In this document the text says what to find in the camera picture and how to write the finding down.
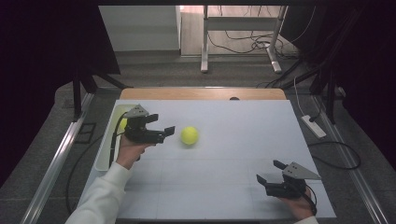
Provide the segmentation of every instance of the gray floor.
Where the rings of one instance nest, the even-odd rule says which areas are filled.
[[[247,87],[255,88],[259,83],[266,83],[278,77],[272,71],[266,57],[210,57],[209,73],[202,74],[200,58],[179,57],[172,53],[118,53],[121,76],[113,76],[127,85],[135,87]],[[282,60],[281,66],[289,68],[294,61]],[[302,64],[289,79],[306,71]],[[97,92],[85,122],[96,122],[97,127],[92,139],[103,133],[107,118],[120,90],[114,89],[101,78],[96,79],[101,89]],[[311,80],[297,85],[300,104],[305,114],[314,116],[318,113],[312,96],[308,92]],[[301,116],[298,109],[294,89],[286,90],[291,101],[296,118]],[[56,103],[43,125],[35,141],[26,152],[18,167],[7,183],[0,189],[0,223],[18,223],[26,211],[29,202],[35,194],[50,161],[60,145],[64,133],[73,118],[71,85],[60,88],[55,96]],[[336,126],[343,135],[346,143],[356,148],[362,158],[361,171],[380,201],[389,223],[396,223],[396,173],[375,147],[375,144],[361,130],[354,120],[342,107],[342,101],[335,102]],[[301,123],[301,128],[307,143],[317,142],[318,139]],[[78,156],[87,147],[75,144],[64,168],[49,196],[40,219],[37,223],[63,223],[68,213],[65,206],[65,185],[69,173]],[[98,144],[83,157],[78,164],[77,172],[73,175],[70,185],[70,202],[72,206],[85,185],[85,180],[92,167]],[[333,162],[340,162],[339,153],[335,147],[311,148],[312,153]],[[316,162],[323,183],[329,194],[336,219],[321,220],[320,223],[374,223],[367,212],[361,196],[346,171],[329,168]],[[292,223],[293,220],[271,221],[268,223]]]

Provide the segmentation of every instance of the white table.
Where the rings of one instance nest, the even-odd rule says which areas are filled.
[[[287,100],[120,100],[116,102],[98,153],[108,164],[109,136],[131,105],[141,104],[160,118],[150,130],[176,126],[163,144],[146,150],[126,185],[119,218],[139,220],[264,220],[292,217],[277,198],[268,197],[256,174],[282,181],[273,160],[296,161],[317,173],[300,126]],[[184,146],[185,126],[200,132]],[[104,171],[92,167],[86,188]],[[307,180],[318,196],[317,217],[335,217],[323,184]]]

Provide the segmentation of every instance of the yellow ball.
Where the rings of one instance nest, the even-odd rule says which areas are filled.
[[[181,131],[181,141],[186,145],[192,145],[198,140],[198,131],[194,127],[186,127]]]
[[[125,130],[125,127],[126,127],[126,121],[127,121],[128,119],[122,119],[121,120],[121,122],[120,122],[120,126],[119,126],[119,129],[121,129],[121,130]]]

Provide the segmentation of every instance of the metal rail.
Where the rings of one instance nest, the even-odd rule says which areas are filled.
[[[73,142],[78,134],[78,130],[87,116],[87,111],[91,104],[92,98],[93,94],[90,93],[87,93],[84,96],[82,101],[81,116],[76,122],[72,122],[70,124],[66,134],[64,135],[62,143],[59,145],[58,150],[56,151],[55,156],[49,165],[49,169],[41,180],[41,183],[35,192],[35,196],[30,202],[29,207],[27,208],[21,220],[21,223],[36,223],[38,221],[38,218],[40,217],[44,205],[50,196],[58,175],[64,166],[64,161],[67,158],[70,148],[73,146]]]
[[[318,107],[319,104],[323,104],[320,102],[316,97],[314,97],[314,100],[316,101],[317,104],[316,107]],[[335,125],[331,123],[331,121],[327,118],[327,116],[323,113],[320,114],[321,118],[324,121],[324,124],[327,128],[327,130],[330,132],[330,136],[334,141],[345,143],[343,137],[341,134],[338,132],[338,129]],[[348,167],[354,166],[355,162],[353,160],[353,155],[349,150],[347,150],[346,147],[344,146],[337,146],[341,159],[343,160],[344,164]],[[361,195],[361,198],[363,199],[368,212],[370,213],[374,223],[377,224],[388,224],[388,219],[385,216],[385,213],[381,207],[381,204],[379,203],[378,199],[373,193],[373,190],[371,189],[370,185],[367,183],[366,179],[364,178],[363,174],[361,173],[360,169],[357,170],[351,170],[349,171],[350,177],[355,184],[355,187],[359,194]]]

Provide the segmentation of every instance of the metal frame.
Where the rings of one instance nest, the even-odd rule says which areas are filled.
[[[274,31],[271,42],[265,46],[271,65],[276,73],[281,73],[279,62],[275,53],[275,44],[279,36],[286,7],[281,6],[277,18],[245,18],[245,17],[207,17],[207,6],[204,6],[204,41],[202,45],[201,72],[207,73],[208,52],[207,44],[208,31]]]
[[[316,102],[316,108],[318,108],[319,104],[322,104],[322,106],[325,106],[322,102],[320,102],[317,97],[313,96],[314,101]],[[332,122],[327,118],[327,116],[323,113],[320,114],[320,117],[324,120],[324,124],[330,132],[330,137],[337,142],[345,143],[343,137],[341,134],[338,132],[337,127],[335,124],[332,124]],[[341,159],[343,160],[344,164],[348,167],[352,167],[355,162],[353,160],[353,155],[351,152],[344,146],[337,146],[338,151],[340,153]],[[355,184],[355,187],[359,194],[361,195],[361,198],[363,199],[364,203],[366,204],[367,210],[370,213],[374,223],[377,224],[385,224],[389,223],[388,219],[386,218],[386,215],[381,207],[381,204],[379,203],[378,199],[375,197],[373,190],[367,183],[366,179],[364,178],[363,174],[361,173],[360,169],[357,170],[351,170],[349,171],[350,177]]]
[[[35,196],[27,208],[21,223],[36,223],[40,214],[44,208],[44,205],[50,196],[52,188],[58,178],[59,173],[64,166],[64,161],[69,154],[70,148],[73,146],[73,143],[78,134],[78,130],[82,125],[85,117],[87,116],[87,112],[89,106],[91,104],[93,98],[93,94],[87,93],[84,96],[81,107],[81,116],[76,122],[72,122],[64,135],[64,139],[62,143],[59,145],[58,150],[55,153],[55,156],[52,159],[52,162],[49,165],[49,169],[41,180],[40,185],[38,186],[37,191],[35,192]]]

